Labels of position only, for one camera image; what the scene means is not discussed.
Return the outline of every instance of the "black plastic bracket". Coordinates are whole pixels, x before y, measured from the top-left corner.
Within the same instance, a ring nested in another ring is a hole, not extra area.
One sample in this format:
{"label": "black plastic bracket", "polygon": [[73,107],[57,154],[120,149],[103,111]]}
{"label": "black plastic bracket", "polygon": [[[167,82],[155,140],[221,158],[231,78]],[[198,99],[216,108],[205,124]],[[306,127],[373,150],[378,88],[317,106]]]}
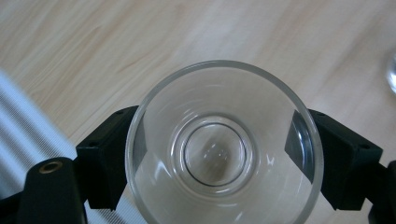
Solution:
{"label": "black plastic bracket", "polygon": [[21,192],[0,200],[0,223],[15,223],[20,208]]}
{"label": "black plastic bracket", "polygon": [[29,170],[16,222],[87,223],[72,160],[53,158]]}
{"label": "black plastic bracket", "polygon": [[117,111],[77,146],[78,179],[90,208],[116,209],[126,186],[125,144],[136,109]]}
{"label": "black plastic bracket", "polygon": [[373,203],[370,224],[396,223],[396,161],[392,161],[388,168],[379,164],[370,187],[372,190],[367,197]]}
{"label": "black plastic bracket", "polygon": [[310,110],[323,146],[321,192],[334,209],[361,210],[382,149],[335,119]]}

